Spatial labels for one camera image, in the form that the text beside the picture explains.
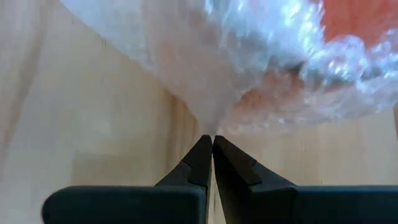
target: clear plastic wrap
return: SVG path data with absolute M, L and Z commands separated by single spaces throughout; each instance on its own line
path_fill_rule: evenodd
M 362 1 L 326 1 L 323 22 L 323 2 L 311 0 L 62 1 L 151 69 L 208 133 L 279 132 L 398 99 L 396 1 L 371 1 L 357 17 L 341 6 Z

